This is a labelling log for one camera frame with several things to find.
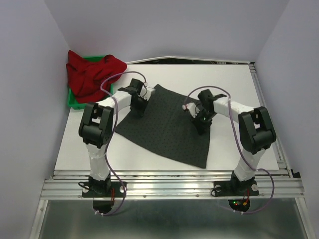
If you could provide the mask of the dark grey dotted skirt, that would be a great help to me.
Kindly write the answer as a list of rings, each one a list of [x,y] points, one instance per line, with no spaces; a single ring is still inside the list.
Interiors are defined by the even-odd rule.
[[[130,111],[115,132],[159,156],[205,169],[210,131],[197,132],[189,113],[182,110],[185,95],[159,84],[154,89],[143,117]]]

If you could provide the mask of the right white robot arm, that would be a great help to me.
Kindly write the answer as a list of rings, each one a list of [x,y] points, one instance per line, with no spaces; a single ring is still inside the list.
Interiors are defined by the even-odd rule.
[[[229,182],[234,194],[241,194],[247,189],[248,180],[255,176],[259,161],[265,151],[277,139],[268,110],[265,107],[253,108],[231,100],[226,90],[216,87],[223,93],[213,95],[209,86],[199,87],[199,104],[184,101],[182,108],[191,115],[191,122],[199,135],[206,133],[216,115],[228,117],[231,122],[235,142],[240,153],[240,160],[233,171],[235,179]]]

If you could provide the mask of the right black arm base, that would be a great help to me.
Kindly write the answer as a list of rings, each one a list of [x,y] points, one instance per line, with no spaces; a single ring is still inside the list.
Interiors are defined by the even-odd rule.
[[[256,181],[214,181],[210,191],[213,197],[240,197],[240,196],[259,196]]]

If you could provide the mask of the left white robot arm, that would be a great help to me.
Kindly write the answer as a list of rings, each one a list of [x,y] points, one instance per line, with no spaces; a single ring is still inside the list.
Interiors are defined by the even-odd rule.
[[[106,147],[118,121],[119,111],[129,107],[142,117],[151,96],[152,88],[140,80],[132,79],[127,87],[119,88],[113,95],[97,102],[87,103],[79,125],[79,136],[88,150],[90,159],[89,182],[99,196],[110,193],[110,169],[106,163]]]

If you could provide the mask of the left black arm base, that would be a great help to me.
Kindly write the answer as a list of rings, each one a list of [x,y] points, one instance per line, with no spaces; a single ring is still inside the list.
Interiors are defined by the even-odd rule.
[[[82,189],[83,198],[111,198],[111,197],[124,197],[124,187],[127,183],[123,182],[124,186],[119,181],[106,181],[91,180],[78,183]]]

